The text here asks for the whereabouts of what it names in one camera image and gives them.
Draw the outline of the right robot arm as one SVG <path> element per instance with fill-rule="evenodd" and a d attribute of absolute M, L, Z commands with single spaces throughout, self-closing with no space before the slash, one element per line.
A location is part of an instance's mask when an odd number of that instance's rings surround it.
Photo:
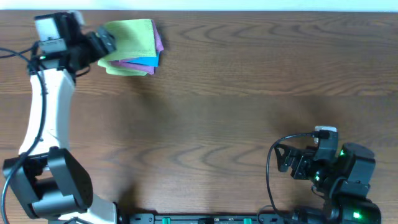
<path fill-rule="evenodd" d="M 297 207 L 284 223 L 380 223 L 379 207 L 367 198 L 376 161 L 374 153 L 359 144 L 342 145 L 339 156 L 316 160 L 320 150 L 300 150 L 285 144 L 275 148 L 278 170 L 297 180 L 310 180 L 312 191 L 320 192 L 323 208 Z"/>

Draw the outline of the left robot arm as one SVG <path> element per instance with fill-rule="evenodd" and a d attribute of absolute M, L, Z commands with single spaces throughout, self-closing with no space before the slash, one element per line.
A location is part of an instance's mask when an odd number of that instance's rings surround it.
<path fill-rule="evenodd" d="M 89 173 L 70 153 L 69 119 L 78 77 L 116 49 L 104 28 L 83 33 L 78 11 L 34 19 L 39 35 L 26 58 L 32 87 L 27 132 L 19 154 L 4 161 L 4 190 L 25 214 L 49 223 L 117 223 L 113 202 L 95 195 Z"/>

